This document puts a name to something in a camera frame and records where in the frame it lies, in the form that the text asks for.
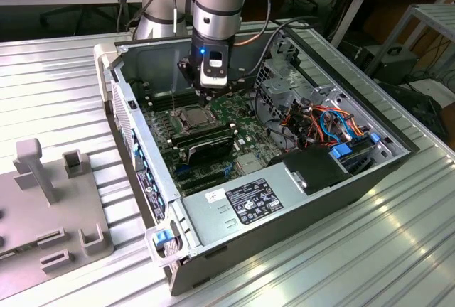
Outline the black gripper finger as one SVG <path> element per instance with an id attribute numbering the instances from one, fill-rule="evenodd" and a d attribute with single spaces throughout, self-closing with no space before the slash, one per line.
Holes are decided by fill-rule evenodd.
<path id="1" fill-rule="evenodd" d="M 208 102 L 212 103 L 220 97 L 231 97 L 238 90 L 243 89 L 245 86 L 245 73 L 244 68 L 230 68 L 226 86 L 218 89 L 210 89 Z"/>
<path id="2" fill-rule="evenodd" d="M 183 58 L 178 61 L 177 66 L 188 85 L 195 91 L 199 105 L 206 106 L 209 103 L 209 92 L 200 83 L 201 65 L 192 63 L 189 58 Z"/>

